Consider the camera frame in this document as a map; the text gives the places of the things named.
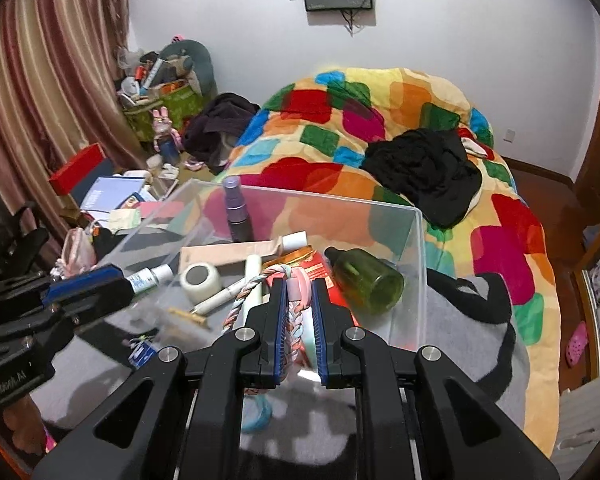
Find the person's left hand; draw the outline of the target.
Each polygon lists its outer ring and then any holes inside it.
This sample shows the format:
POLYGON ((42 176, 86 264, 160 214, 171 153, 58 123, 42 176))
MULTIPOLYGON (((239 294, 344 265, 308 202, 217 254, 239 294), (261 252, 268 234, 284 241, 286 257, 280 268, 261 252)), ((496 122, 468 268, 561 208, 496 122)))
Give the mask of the person's left hand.
POLYGON ((6 427, 12 432, 12 444, 23 453, 43 455, 46 432, 41 413, 30 396, 23 396, 3 411, 6 427))

